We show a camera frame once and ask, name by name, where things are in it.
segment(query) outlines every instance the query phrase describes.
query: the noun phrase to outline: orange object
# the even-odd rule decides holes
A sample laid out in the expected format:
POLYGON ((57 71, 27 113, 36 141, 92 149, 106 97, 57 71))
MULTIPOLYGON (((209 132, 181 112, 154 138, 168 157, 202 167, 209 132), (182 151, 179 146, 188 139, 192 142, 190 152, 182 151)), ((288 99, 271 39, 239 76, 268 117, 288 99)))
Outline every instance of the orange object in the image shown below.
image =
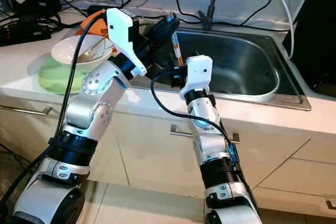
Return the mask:
MULTIPOLYGON (((96 17, 98 14, 103 13, 103 10, 100 10, 96 13, 91 14, 89 17, 87 17, 82 24, 80 24, 81 30, 76 32, 76 35, 82 34, 85 27, 88 25, 88 23, 96 17)), ((97 22, 95 22, 92 27, 90 28, 88 34, 94 34, 94 35, 100 35, 105 36, 108 33, 107 25, 105 24, 104 20, 101 18, 97 22)))

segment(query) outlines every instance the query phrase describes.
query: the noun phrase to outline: sink basin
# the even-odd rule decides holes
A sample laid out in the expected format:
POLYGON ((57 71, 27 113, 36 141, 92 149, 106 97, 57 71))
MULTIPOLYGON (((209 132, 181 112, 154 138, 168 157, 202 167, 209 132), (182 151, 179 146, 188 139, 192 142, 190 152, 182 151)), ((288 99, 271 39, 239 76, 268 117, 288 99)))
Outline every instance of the sink basin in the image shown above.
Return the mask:
MULTIPOLYGON (((184 62, 195 55, 212 58, 209 87, 215 97, 310 110, 271 37, 185 28, 179 29, 177 36, 184 62)), ((162 67, 177 65, 171 43, 156 55, 162 67)), ((153 78, 160 72, 162 69, 156 67, 148 76, 153 78)), ((169 78, 161 78, 158 82, 157 89, 174 91, 169 86, 169 78)), ((148 88, 150 79, 136 77, 131 83, 135 87, 148 88)))

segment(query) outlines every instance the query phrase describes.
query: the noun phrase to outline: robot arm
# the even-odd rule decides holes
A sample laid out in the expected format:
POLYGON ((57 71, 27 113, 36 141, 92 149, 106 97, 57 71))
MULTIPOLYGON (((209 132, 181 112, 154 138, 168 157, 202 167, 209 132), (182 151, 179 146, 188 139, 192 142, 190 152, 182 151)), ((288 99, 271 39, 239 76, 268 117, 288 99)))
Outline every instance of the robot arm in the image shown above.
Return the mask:
MULTIPOLYGON (((139 20, 133 14, 115 8, 106 13, 110 38, 120 53, 84 78, 79 95, 68 107, 61 133, 50 139, 52 149, 21 194, 9 223, 76 223, 84 203, 79 185, 89 175, 89 163, 112 119, 114 106, 130 86, 129 80, 146 74, 153 64, 153 53, 179 25, 177 18, 170 22, 162 19, 141 36, 139 20)), ((186 100, 189 114, 219 124, 214 100, 208 95, 211 58, 190 57, 186 63, 187 81, 180 96, 186 100)), ((230 145, 207 123, 190 120, 190 128, 206 202, 213 209, 206 223, 261 223, 238 179, 230 145)))

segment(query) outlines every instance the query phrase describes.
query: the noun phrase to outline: green plate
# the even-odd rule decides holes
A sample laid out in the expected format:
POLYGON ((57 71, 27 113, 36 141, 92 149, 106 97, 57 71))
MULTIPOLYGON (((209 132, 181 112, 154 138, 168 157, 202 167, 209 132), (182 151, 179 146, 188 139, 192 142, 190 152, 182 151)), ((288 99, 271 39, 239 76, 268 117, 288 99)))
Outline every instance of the green plate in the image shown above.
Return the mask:
MULTIPOLYGON (((46 59, 38 73, 38 83, 48 92, 64 94, 67 89, 70 69, 63 67, 51 56, 46 59)), ((71 94, 79 93, 85 73, 76 71, 71 94)))

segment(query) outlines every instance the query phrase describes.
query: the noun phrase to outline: white countertop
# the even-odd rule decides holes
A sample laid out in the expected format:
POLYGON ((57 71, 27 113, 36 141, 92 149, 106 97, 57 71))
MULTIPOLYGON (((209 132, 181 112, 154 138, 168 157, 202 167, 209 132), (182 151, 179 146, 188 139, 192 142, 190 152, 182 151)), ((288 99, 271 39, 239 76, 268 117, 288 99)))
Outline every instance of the white countertop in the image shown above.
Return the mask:
MULTIPOLYGON (((62 21, 72 23, 78 15, 66 15, 62 21)), ((281 53, 286 54, 281 44, 281 33, 263 32, 248 28, 222 28, 226 31, 271 35, 281 53)), ((20 45, 0 47, 0 95, 62 103, 63 97, 43 90, 37 81, 38 70, 50 56, 54 44, 74 34, 64 29, 52 35, 49 40, 29 42, 20 45)), ((185 112, 185 102, 177 93, 158 91, 160 100, 171 110, 185 112)), ((225 125, 247 129, 263 130, 274 134, 312 137, 314 134, 336 134, 336 102, 308 96, 311 111, 278 108, 246 102, 216 99, 217 108, 225 125)), ((116 111, 156 116, 162 113, 150 90, 130 88, 116 106, 116 111)))

